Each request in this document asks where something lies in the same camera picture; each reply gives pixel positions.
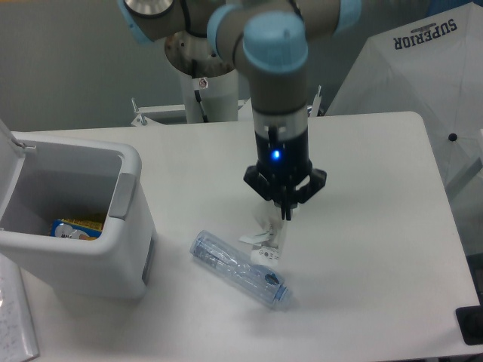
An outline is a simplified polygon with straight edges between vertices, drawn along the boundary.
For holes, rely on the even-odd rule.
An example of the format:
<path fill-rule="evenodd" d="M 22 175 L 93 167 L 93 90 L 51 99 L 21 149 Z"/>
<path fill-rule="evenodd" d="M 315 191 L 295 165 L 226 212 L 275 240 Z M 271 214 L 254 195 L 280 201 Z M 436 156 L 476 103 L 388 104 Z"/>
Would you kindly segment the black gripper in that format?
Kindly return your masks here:
<path fill-rule="evenodd" d="M 257 145 L 257 166 L 247 168 L 243 180 L 265 201 L 272 201 L 280 210 L 281 218 L 291 221 L 292 210 L 298 204 L 305 204 L 312 196 L 325 187 L 327 173 L 312 169 L 309 159 L 308 130 L 289 140 L 271 142 L 255 134 Z M 309 175 L 308 182 L 300 188 L 271 183 L 276 179 L 303 179 Z"/>

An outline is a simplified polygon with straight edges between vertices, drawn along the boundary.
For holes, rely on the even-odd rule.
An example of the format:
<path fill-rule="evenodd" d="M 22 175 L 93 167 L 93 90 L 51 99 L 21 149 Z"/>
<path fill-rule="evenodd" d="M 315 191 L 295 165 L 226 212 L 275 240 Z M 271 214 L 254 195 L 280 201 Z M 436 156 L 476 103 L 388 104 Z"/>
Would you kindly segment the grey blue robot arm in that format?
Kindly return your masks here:
<path fill-rule="evenodd" d="M 248 80 L 257 163 L 245 182 L 283 220 L 326 183 L 309 159 L 308 42 L 353 26 L 359 1 L 120 1 L 133 36 L 165 41 L 171 64 L 193 78 L 230 71 Z"/>

